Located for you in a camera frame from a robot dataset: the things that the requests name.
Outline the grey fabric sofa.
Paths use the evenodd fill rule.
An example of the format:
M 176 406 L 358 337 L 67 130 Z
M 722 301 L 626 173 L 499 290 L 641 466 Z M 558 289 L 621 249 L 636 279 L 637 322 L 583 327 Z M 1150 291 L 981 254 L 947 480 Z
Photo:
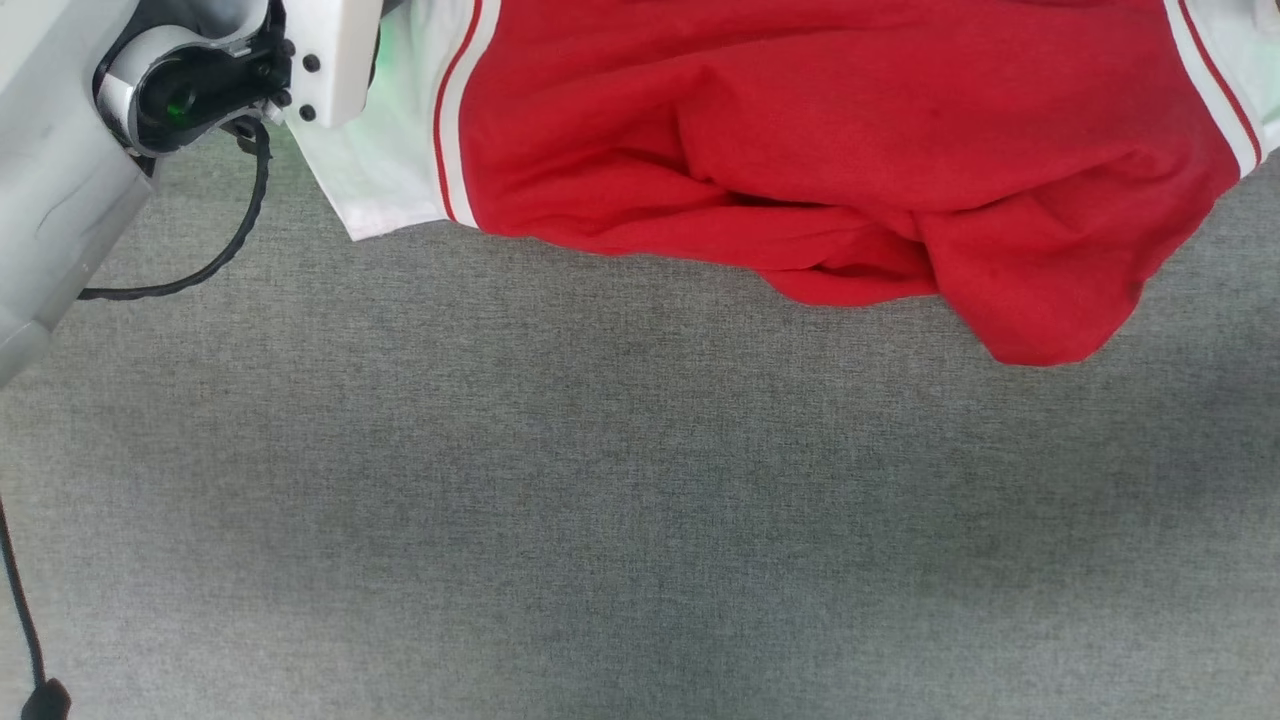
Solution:
M 1280 163 L 1088 363 L 424 225 L 285 132 L 207 284 L 0 391 L 76 720 L 1280 720 Z

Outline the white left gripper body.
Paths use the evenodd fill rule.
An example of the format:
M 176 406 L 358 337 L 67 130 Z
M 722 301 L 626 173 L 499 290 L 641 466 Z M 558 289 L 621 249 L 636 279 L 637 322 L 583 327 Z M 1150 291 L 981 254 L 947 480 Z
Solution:
M 387 0 L 283 0 L 289 122 L 338 128 L 365 108 Z

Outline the red white basketball jersey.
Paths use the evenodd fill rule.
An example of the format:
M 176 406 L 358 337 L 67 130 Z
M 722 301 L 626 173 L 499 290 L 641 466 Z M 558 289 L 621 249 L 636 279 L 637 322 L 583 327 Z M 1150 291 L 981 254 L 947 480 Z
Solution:
M 998 361 L 1103 347 L 1280 151 L 1280 0 L 408 0 L 291 132 L 353 240 L 453 220 L 937 293 Z

